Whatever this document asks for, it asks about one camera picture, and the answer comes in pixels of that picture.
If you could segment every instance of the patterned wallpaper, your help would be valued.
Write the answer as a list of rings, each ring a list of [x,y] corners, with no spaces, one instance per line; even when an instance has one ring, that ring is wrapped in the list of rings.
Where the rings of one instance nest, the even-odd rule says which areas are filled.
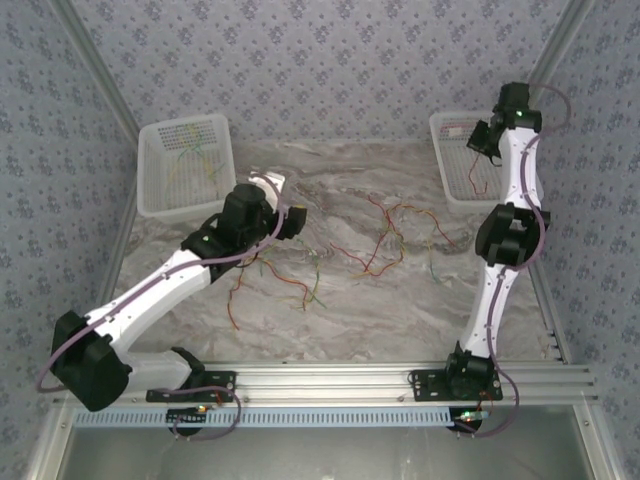
[[[426,138],[531,71],[566,0],[73,0],[141,125],[234,139]]]
[[[54,319],[96,298],[135,156],[44,1],[0,2],[0,479],[46,411]]]
[[[595,365],[626,469],[640,478],[640,5],[598,3],[553,79],[575,116],[539,150],[552,214],[545,263],[574,360]],[[544,103],[545,121],[559,121],[562,102]]]

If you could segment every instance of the gray marble tabletop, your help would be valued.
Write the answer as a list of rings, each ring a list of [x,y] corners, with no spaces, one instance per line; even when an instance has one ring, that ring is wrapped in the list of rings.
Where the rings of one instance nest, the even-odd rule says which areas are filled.
[[[144,333],[137,351],[179,345],[202,360],[444,360],[471,311],[479,272],[473,252],[484,215],[447,210],[433,146],[428,143],[254,143],[234,145],[238,181],[252,169],[287,177],[284,197],[309,210],[300,238],[317,255],[317,297],[305,310],[302,289],[276,280],[256,262],[245,269],[234,293],[233,328],[227,313],[229,290],[239,269],[185,300]],[[384,229],[380,210],[399,202],[429,209],[433,220],[408,209],[393,220],[405,239],[402,263],[378,278],[354,277],[362,266],[330,245],[368,260]],[[117,291],[121,293],[155,270],[199,222],[164,225],[135,220]],[[400,244],[383,241],[380,268],[397,259]],[[265,257],[279,273],[313,287],[314,257],[296,241],[279,242]],[[498,337],[499,357],[552,357],[531,279],[521,274],[510,294]]]

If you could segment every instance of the purple cable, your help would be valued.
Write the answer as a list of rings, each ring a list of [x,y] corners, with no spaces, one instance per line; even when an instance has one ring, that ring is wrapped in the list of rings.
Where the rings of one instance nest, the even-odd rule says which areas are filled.
[[[515,396],[515,398],[514,398],[515,404],[513,406],[513,409],[511,409],[511,412],[509,412],[509,415],[507,415],[507,418],[500,425],[498,425],[496,428],[494,428],[493,430],[489,430],[488,432],[476,433],[475,430],[473,430],[468,425],[465,425],[465,424],[463,424],[461,422],[454,422],[454,423],[456,423],[456,425],[458,425],[460,427],[463,427],[466,430],[469,430],[471,432],[470,436],[474,436],[474,437],[477,437],[477,438],[492,437],[494,435],[497,435],[497,434],[503,432],[507,428],[509,428],[509,426],[511,426],[511,424],[515,421],[516,416],[518,414],[518,410],[520,408],[520,392],[518,391],[518,387],[517,387],[516,383],[513,381],[513,379],[504,370],[502,370],[502,368],[498,364],[498,359],[496,358],[496,353],[493,350],[493,341],[491,340],[491,335],[492,335],[491,326],[493,325],[493,311],[495,310],[496,303],[498,302],[498,296],[500,295],[500,289],[502,288],[502,283],[504,281],[504,274],[507,271],[507,268],[510,269],[510,270],[514,270],[516,272],[519,272],[520,270],[524,270],[525,268],[528,268],[533,262],[535,262],[538,259],[538,257],[540,256],[540,253],[542,253],[542,248],[544,247],[544,241],[545,241],[545,237],[546,237],[544,219],[542,218],[542,214],[540,213],[540,210],[533,203],[533,200],[531,200],[531,197],[529,196],[529,188],[527,186],[527,178],[526,178],[526,175],[525,175],[527,158],[529,156],[529,149],[531,147],[533,147],[533,145],[535,145],[542,137],[546,137],[547,135],[551,134],[552,132],[555,132],[557,130],[560,130],[561,128],[566,127],[567,125],[569,125],[569,122],[571,121],[571,114],[572,114],[571,100],[569,100],[569,97],[564,92],[562,92],[561,90],[557,89],[556,87],[553,87],[553,86],[547,85],[547,84],[543,84],[543,83],[531,84],[531,86],[538,87],[538,88],[544,88],[544,89],[550,90],[550,91],[556,93],[557,95],[559,95],[560,98],[562,98],[562,101],[565,104],[566,113],[565,113],[564,121],[561,124],[549,127],[547,129],[541,131],[535,137],[533,137],[529,141],[529,143],[525,146],[525,148],[524,148],[524,150],[522,152],[522,157],[520,158],[520,183],[522,184],[523,197],[524,197],[525,201],[527,202],[527,204],[529,205],[529,208],[531,208],[531,210],[533,211],[533,214],[536,217],[536,221],[538,222],[538,227],[540,229],[540,238],[538,239],[538,244],[536,245],[536,248],[534,249],[533,253],[531,254],[531,256],[526,261],[524,261],[521,265],[518,265],[517,267],[504,267],[500,271],[500,274],[498,276],[498,283],[496,285],[496,291],[493,294],[493,297],[491,298],[491,303],[489,304],[489,311],[487,313],[487,345],[489,347],[489,357],[491,358],[491,361],[493,362],[493,365],[494,365],[494,367],[496,369],[496,372],[498,372],[500,375],[502,375],[504,378],[506,378],[507,381],[511,384],[511,387],[513,388],[513,393],[514,393],[514,396]]]
[[[55,352],[53,352],[51,357],[49,357],[49,360],[47,360],[47,362],[46,362],[45,366],[42,368],[42,370],[40,370],[40,372],[38,373],[38,376],[36,377],[36,390],[38,392],[40,392],[40,393],[55,393],[55,392],[62,392],[64,390],[66,390],[66,387],[64,387],[63,385],[59,385],[57,387],[44,387],[42,385],[42,383],[44,382],[45,377],[47,376],[47,373],[49,372],[49,370],[51,369],[53,364],[69,348],[71,348],[71,346],[73,346],[78,340],[83,338],[85,335],[88,335],[90,332],[94,331],[100,325],[103,325],[107,321],[108,318],[113,317],[114,315],[116,315],[123,308],[125,308],[126,306],[131,304],[131,302],[133,302],[134,300],[139,298],[144,293],[148,292],[151,288],[156,286],[158,283],[160,283],[162,280],[164,280],[169,275],[173,275],[174,273],[179,272],[181,270],[184,270],[185,268],[193,267],[193,266],[196,266],[196,265],[202,265],[204,267],[204,266],[209,266],[209,265],[218,265],[218,264],[221,264],[221,263],[230,263],[230,262],[236,262],[236,261],[244,260],[245,258],[249,258],[249,257],[254,256],[256,253],[261,252],[262,250],[267,248],[269,245],[271,245],[271,243],[274,242],[274,240],[276,239],[276,237],[280,233],[280,230],[282,229],[282,224],[284,223],[285,213],[284,213],[284,208],[282,206],[282,201],[281,201],[282,198],[281,198],[281,195],[280,195],[280,191],[278,190],[278,187],[276,187],[276,185],[267,176],[265,176],[265,175],[254,175],[254,176],[262,178],[273,189],[273,191],[276,194],[276,198],[277,198],[276,210],[278,212],[278,220],[277,220],[277,223],[276,223],[276,227],[273,230],[273,233],[271,233],[271,235],[265,237],[265,239],[262,242],[260,242],[257,246],[255,246],[254,248],[252,248],[250,250],[247,250],[245,253],[240,253],[238,255],[232,255],[230,257],[211,258],[211,259],[207,259],[207,260],[194,260],[192,262],[185,262],[185,263],[182,263],[180,265],[176,265],[175,267],[170,268],[169,270],[164,272],[164,274],[159,275],[159,276],[151,279],[148,283],[144,284],[138,290],[136,290],[131,295],[129,295],[127,298],[125,298],[120,304],[116,305],[113,309],[109,310],[109,312],[107,314],[105,314],[102,318],[96,320],[91,325],[87,325],[82,330],[80,330],[78,333],[76,333],[71,338],[69,338],[62,345],[60,345],[60,347],[58,347],[58,349]]]
[[[233,401],[236,402],[236,405],[238,405],[236,416],[234,417],[233,422],[231,422],[231,425],[229,425],[227,428],[225,428],[221,432],[212,433],[210,435],[199,435],[197,437],[185,437],[183,435],[180,435],[178,433],[178,423],[180,423],[180,420],[182,419],[182,417],[178,416],[178,418],[176,418],[176,421],[173,423],[173,427],[172,427],[172,431],[173,431],[173,434],[176,436],[176,439],[182,439],[188,442],[203,442],[206,440],[216,440],[217,438],[222,438],[225,435],[228,435],[231,432],[233,432],[238,426],[238,423],[240,423],[240,419],[242,418],[242,402],[240,402],[240,397],[238,397],[236,392],[225,387],[217,387],[217,386],[211,385],[208,387],[187,388],[184,390],[169,390],[167,388],[161,388],[155,391],[163,394],[169,394],[169,395],[190,395],[192,393],[201,393],[201,392],[221,392],[221,393],[226,393],[227,395],[230,395],[233,398]]]

